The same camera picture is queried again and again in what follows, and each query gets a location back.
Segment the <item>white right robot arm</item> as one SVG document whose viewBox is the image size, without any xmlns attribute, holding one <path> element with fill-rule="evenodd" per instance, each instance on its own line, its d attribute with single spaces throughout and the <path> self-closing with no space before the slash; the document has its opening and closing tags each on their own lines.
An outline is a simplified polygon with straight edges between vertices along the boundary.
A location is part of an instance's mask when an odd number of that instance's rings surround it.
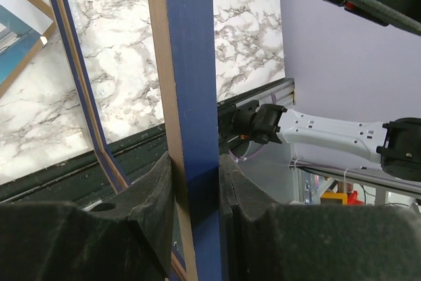
<svg viewBox="0 0 421 281">
<path fill-rule="evenodd" d="M 324 0 L 381 26 L 420 33 L 420 0 Z M 224 131 L 259 144 L 305 143 L 350 153 L 403 180 L 420 180 L 420 120 L 351 122 L 310 116 L 250 101 L 237 107 Z"/>
</svg>

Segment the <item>blue wooden picture frame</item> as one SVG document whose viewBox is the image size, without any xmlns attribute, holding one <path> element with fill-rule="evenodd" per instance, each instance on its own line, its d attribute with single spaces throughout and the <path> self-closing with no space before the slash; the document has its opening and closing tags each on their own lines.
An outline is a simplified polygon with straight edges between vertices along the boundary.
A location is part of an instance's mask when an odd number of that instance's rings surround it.
<svg viewBox="0 0 421 281">
<path fill-rule="evenodd" d="M 104 146 L 68 0 L 50 0 L 98 161 L 117 195 L 101 214 L 140 239 L 160 278 L 222 277 L 213 0 L 148 0 L 168 153 L 135 184 Z"/>
</svg>

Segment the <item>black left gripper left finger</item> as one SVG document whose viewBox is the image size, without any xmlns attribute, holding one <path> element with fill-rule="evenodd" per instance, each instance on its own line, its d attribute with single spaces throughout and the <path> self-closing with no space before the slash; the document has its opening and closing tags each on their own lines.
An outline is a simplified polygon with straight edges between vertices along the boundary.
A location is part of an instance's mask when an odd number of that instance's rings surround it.
<svg viewBox="0 0 421 281">
<path fill-rule="evenodd" d="M 168 155 L 85 211 L 68 202 L 1 205 L 2 280 L 164 280 L 174 195 Z"/>
</svg>

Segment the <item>photo print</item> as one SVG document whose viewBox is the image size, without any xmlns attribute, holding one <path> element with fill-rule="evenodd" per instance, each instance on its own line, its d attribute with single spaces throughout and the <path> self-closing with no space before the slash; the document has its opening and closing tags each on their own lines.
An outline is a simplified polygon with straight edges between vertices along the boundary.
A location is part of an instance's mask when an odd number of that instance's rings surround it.
<svg viewBox="0 0 421 281">
<path fill-rule="evenodd" d="M 1 0 L 1 95 L 56 29 L 52 8 L 43 0 Z"/>
</svg>

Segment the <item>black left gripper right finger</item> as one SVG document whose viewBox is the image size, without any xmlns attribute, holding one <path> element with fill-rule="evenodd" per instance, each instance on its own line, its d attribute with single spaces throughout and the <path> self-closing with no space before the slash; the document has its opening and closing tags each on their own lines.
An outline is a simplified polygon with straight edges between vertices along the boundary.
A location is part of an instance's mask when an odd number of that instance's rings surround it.
<svg viewBox="0 0 421 281">
<path fill-rule="evenodd" d="M 223 280 L 419 280 L 420 217 L 392 206 L 285 205 L 219 162 Z"/>
</svg>

